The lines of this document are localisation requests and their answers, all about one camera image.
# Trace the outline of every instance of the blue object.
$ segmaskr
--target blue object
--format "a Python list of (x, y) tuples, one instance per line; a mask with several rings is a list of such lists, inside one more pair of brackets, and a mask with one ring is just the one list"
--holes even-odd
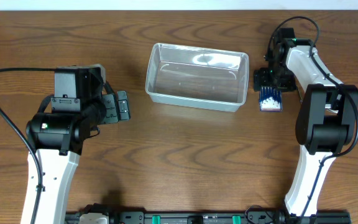
[(261, 111), (282, 111), (281, 92), (271, 86), (262, 86), (259, 92), (259, 108)]

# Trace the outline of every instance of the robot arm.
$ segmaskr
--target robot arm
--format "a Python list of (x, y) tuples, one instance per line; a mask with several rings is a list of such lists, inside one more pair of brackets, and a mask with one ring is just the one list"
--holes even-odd
[[(325, 157), (340, 153), (343, 145), (349, 144), (355, 121), (349, 99), (339, 93), (334, 83), (326, 79), (310, 57), (312, 44), (311, 40), (297, 39), (292, 28), (281, 28), (274, 33), (274, 49), (266, 56), (268, 68), (261, 68), (254, 73), (255, 91), (262, 86), (271, 86), (280, 91), (296, 90), (296, 77), (305, 92), (296, 121), (300, 158), (292, 186), (285, 196), (287, 214), (292, 217), (302, 216), (308, 200), (310, 203), (305, 217), (316, 215), (317, 199), (335, 158), (324, 163), (310, 198), (320, 162)], [(343, 85), (318, 57), (317, 49), (313, 47), (312, 51), (312, 57), (321, 69), (342, 85), (357, 105), (357, 88), (354, 85)], [(326, 115), (326, 109), (334, 114)]]
[[(285, 65), (291, 70), (298, 79), (303, 91), (305, 92), (308, 85), (322, 84), (326, 87), (334, 87), (334, 84), (327, 79), (320, 72), (320, 70), (313, 63), (309, 57), (310, 46), (301, 45), (290, 48), (287, 53)], [(316, 61), (320, 67), (326, 72), (331, 73), (317, 55), (317, 49), (313, 48), (313, 53)], [(342, 83), (337, 78), (331, 76), (337, 83)], [(331, 108), (330, 103), (326, 103), (326, 109)], [(332, 155), (332, 152), (316, 152), (315, 155), (309, 154), (304, 145), (300, 145), (300, 157), (298, 166), (296, 168), (295, 177), (293, 179), (290, 191), (285, 196), (285, 206), (289, 214), (301, 216), (303, 209), (307, 203), (311, 188), (314, 183), (314, 177), (317, 176), (319, 162), (327, 156)], [(316, 190), (311, 198), (310, 204), (306, 210), (305, 216), (310, 217), (317, 213), (317, 199), (324, 179), (328, 172), (330, 165), (334, 162), (335, 158), (328, 160), (323, 169), (321, 170)]]
[[(107, 94), (102, 95), (103, 87)], [(52, 112), (44, 113), (52, 101)], [(117, 95), (106, 83), (101, 65), (62, 67), (55, 72), (55, 94), (46, 97), (27, 124), (27, 136), (44, 174), (35, 223), (64, 222), (71, 180), (83, 141), (98, 125), (130, 119), (126, 92)], [(37, 169), (29, 155), (29, 181), (22, 224), (30, 223), (38, 184)]]

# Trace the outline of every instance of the wooden table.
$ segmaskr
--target wooden table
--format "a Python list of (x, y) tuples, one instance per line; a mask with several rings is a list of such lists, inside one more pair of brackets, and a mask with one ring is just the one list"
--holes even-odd
[[(298, 162), (300, 104), (297, 92), (286, 93), (282, 113), (260, 112), (252, 72), (266, 66), (277, 24), (295, 15), (318, 22), (323, 61), (358, 87), (358, 11), (0, 12), (0, 68), (101, 63), (112, 87), (128, 92), (132, 119), (85, 141), (68, 211), (95, 202), (148, 211), (280, 207)], [(289, 26), (315, 35), (306, 21)], [(157, 42), (248, 53), (245, 105), (225, 113), (153, 103), (144, 86)], [(0, 74), (0, 105), (22, 131), (51, 93), (52, 73)], [(26, 186), (27, 149), (0, 117), (0, 223), (19, 222)], [(358, 145), (333, 164), (318, 208), (348, 209), (358, 223)]]

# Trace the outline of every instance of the white wall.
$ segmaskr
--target white wall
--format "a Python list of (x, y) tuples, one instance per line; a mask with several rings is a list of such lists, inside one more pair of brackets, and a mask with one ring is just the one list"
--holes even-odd
[(358, 9), (358, 0), (0, 0), (0, 10)]

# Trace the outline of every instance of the black bracket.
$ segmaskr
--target black bracket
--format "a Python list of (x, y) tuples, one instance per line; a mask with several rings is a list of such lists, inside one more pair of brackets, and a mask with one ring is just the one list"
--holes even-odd
[(79, 113), (81, 112), (81, 100), (77, 98), (53, 97), (52, 112), (59, 113)]
[(265, 55), (268, 67), (254, 71), (254, 91), (260, 91), (262, 86), (272, 86), (279, 91), (296, 90), (295, 75), (285, 65), (287, 53), (292, 47), (311, 44), (310, 39), (296, 38), (293, 28), (276, 31), (273, 34), (273, 49)]
[(102, 95), (102, 102), (106, 107), (106, 117), (101, 124), (113, 124), (118, 121), (127, 121), (131, 118), (127, 99), (127, 92), (118, 91), (115, 94)]

